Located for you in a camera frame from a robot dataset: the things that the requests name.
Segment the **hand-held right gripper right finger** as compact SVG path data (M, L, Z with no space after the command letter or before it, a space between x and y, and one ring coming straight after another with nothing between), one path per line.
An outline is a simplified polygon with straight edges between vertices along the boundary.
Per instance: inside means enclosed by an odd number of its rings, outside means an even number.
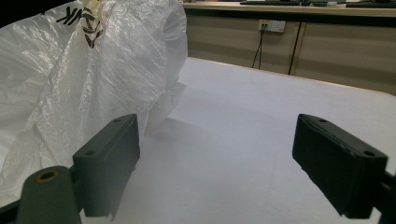
M292 157L337 213L366 219L377 209L389 217L388 156L326 119L297 118Z

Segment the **white printed plastic bag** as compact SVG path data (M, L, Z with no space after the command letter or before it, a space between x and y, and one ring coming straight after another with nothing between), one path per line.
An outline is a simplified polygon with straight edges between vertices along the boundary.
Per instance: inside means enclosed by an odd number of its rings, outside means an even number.
M0 206L111 120L136 114L141 136L159 126L187 55L179 0L74 0L0 28Z

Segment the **black keyboard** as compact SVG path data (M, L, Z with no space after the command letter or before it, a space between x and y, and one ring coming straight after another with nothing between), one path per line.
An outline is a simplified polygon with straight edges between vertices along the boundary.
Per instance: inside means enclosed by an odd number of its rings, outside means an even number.
M249 6L310 6L310 0L242 0L240 5Z
M357 8L396 8L396 2L347 2L346 7Z

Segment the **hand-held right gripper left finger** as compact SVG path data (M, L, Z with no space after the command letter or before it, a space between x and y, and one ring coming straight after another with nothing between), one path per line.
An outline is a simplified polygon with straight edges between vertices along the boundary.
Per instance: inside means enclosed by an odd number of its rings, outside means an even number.
M140 158L137 115L111 120L73 155L78 208L86 217L114 217Z

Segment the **white wall socket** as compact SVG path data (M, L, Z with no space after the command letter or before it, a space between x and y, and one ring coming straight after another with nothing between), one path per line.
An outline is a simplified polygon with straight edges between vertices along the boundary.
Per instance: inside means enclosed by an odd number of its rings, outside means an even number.
M259 20L259 31L283 33L285 30L285 21Z

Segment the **long wooden counter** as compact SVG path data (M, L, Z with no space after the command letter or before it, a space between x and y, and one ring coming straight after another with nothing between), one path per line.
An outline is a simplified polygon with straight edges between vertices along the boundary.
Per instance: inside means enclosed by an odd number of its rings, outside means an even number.
M396 8L184 4L191 57L396 95ZM285 21L283 33L259 20Z

